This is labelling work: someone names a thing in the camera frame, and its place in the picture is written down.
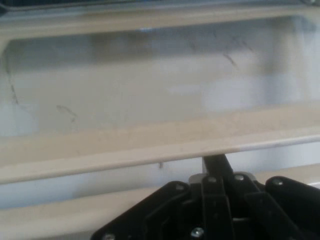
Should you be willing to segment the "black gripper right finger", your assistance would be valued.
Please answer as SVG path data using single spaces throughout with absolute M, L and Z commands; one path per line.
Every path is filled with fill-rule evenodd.
M 225 189 L 217 214 L 219 240 L 318 240 L 320 190 L 284 176 L 265 184 L 234 173 L 224 154 L 217 156 L 217 179 Z

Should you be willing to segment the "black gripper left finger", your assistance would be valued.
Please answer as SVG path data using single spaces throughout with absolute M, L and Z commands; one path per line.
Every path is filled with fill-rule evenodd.
M 203 158 L 206 173 L 194 183 L 171 181 L 98 229 L 93 240 L 233 240 L 224 154 Z

